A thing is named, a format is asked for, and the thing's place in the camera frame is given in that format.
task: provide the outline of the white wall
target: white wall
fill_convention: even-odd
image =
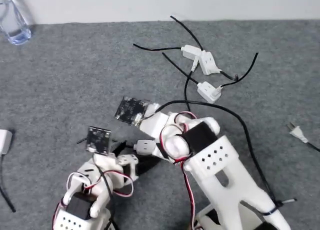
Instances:
[[[320,0],[18,0],[37,24],[320,19]]]

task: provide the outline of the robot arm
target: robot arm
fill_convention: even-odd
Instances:
[[[186,125],[188,131],[181,134],[176,127],[165,128],[175,122]],[[166,115],[158,112],[143,120],[139,128],[155,138],[156,143],[160,142],[160,133],[166,129],[162,133],[162,146],[169,157],[164,156],[159,144],[155,145],[153,155],[171,163],[179,157],[193,155],[186,160],[184,169],[192,174],[210,201],[210,205],[197,215],[197,221],[204,230],[255,230],[263,221],[275,230],[290,230],[269,195],[257,186],[247,172],[228,138],[218,138],[220,126],[212,117],[190,119],[177,116],[177,113]],[[220,171],[228,178],[227,186],[222,186],[216,177]],[[241,202],[263,213],[263,221]],[[217,222],[207,216],[213,209]]]
[[[54,214],[52,228],[104,230],[109,224],[108,230],[114,230],[113,224],[109,223],[111,211],[106,209],[111,196],[97,166],[105,173],[109,188],[114,192],[138,179],[137,164],[138,159],[135,155],[127,154],[117,158],[113,153],[94,154],[93,158],[69,176],[67,191]],[[126,177],[129,179],[127,181],[124,172],[129,174],[129,177]]]

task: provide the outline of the white connector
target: white connector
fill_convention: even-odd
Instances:
[[[200,57],[201,49],[191,45],[185,45],[181,48],[182,55],[190,60],[195,60],[196,57]]]
[[[199,57],[200,66],[204,75],[218,74],[221,72],[216,65],[214,56],[209,51],[202,51]]]
[[[191,45],[183,46],[181,51],[185,58],[193,60],[191,70],[194,71],[196,69],[199,61],[204,75],[218,74],[221,72],[221,69],[217,67],[214,56],[211,52],[205,50],[201,51],[200,48]]]
[[[156,148],[156,142],[153,140],[138,140],[138,142],[133,145],[133,149],[136,150],[138,155],[152,155]]]
[[[196,56],[193,60],[193,64],[192,64],[192,68],[191,68],[191,72],[194,72],[198,66],[199,63],[199,57]]]
[[[221,88],[215,88],[207,81],[199,82],[197,86],[197,92],[210,104],[213,104],[221,96]]]
[[[304,133],[302,132],[300,126],[295,126],[292,122],[290,122],[287,126],[291,130],[290,134],[292,136],[296,137],[297,139],[300,139],[305,144],[309,142],[308,139],[305,137]]]
[[[0,129],[0,155],[6,155],[12,139],[12,133],[8,130]]]

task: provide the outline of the metal prong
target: metal prong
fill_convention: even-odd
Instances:
[[[296,128],[296,126],[292,122],[289,122],[287,126],[291,131]]]

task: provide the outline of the white power adapter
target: white power adapter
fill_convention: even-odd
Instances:
[[[0,155],[6,155],[8,153],[11,139],[12,132],[5,129],[0,129]]]
[[[197,92],[210,104],[213,104],[221,96],[221,88],[215,88],[207,81],[199,82],[197,86]]]
[[[202,51],[199,57],[199,63],[204,75],[218,74],[221,72],[216,65],[214,56],[209,51]]]
[[[183,46],[181,51],[185,58],[194,61],[192,66],[193,71],[199,61],[204,75],[218,74],[221,72],[221,69],[217,67],[214,56],[211,52],[205,50],[201,51],[200,48],[191,45]]]

